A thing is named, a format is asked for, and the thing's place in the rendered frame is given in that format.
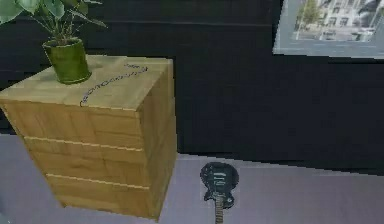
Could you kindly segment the black electric guitar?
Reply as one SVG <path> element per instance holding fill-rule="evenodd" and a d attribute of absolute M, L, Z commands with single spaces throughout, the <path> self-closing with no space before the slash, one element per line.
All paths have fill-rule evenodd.
<path fill-rule="evenodd" d="M 200 178 L 206 188 L 203 200 L 214 201 L 215 224 L 224 224 L 224 210 L 235 204 L 232 190 L 239 183 L 238 171 L 228 163 L 208 162 L 201 168 Z"/>

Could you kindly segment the green potted house plant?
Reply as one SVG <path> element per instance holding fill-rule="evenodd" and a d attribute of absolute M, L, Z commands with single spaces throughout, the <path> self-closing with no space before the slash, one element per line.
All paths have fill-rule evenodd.
<path fill-rule="evenodd" d="M 0 26 L 15 20 L 26 12 L 42 26 L 50 39 L 42 48 L 55 72 L 59 83 L 71 85 L 90 78 L 84 43 L 75 33 L 76 17 L 84 24 L 92 23 L 106 28 L 107 25 L 88 17 L 89 4 L 102 5 L 101 0 L 0 0 Z"/>

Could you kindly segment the grey framed window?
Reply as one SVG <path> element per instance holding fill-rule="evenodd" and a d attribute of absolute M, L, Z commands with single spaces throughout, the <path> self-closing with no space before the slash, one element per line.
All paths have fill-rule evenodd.
<path fill-rule="evenodd" d="M 384 0 L 284 0 L 272 52 L 384 59 Z"/>

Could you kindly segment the wooden chest of drawers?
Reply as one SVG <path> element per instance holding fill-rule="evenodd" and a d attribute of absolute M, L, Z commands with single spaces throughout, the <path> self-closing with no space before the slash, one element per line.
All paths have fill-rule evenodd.
<path fill-rule="evenodd" d="M 158 220 L 177 157 L 173 62 L 86 60 L 86 81 L 47 68 L 0 91 L 0 109 L 63 206 Z"/>

